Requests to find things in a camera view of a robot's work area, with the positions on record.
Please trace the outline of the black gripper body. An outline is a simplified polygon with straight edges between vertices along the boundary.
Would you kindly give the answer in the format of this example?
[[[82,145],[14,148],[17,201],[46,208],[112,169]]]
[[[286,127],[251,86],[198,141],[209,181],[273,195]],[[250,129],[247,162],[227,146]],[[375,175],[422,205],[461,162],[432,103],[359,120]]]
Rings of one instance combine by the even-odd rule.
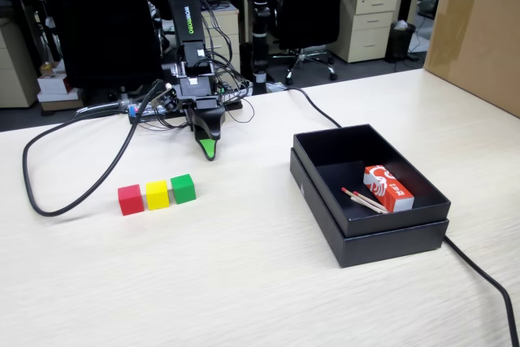
[[[177,95],[175,104],[180,111],[188,114],[190,111],[211,110],[220,105],[217,95],[208,96],[184,96]]]

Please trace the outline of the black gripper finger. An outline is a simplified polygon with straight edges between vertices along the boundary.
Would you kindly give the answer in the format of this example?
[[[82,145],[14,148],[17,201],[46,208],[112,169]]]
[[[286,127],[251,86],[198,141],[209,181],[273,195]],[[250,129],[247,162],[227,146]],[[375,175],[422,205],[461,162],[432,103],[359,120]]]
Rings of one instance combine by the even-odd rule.
[[[196,136],[196,142],[208,161],[213,161],[216,157],[217,141],[208,137]]]
[[[218,141],[221,138],[221,126],[224,121],[225,109],[223,107],[193,110],[192,124],[195,139]]]

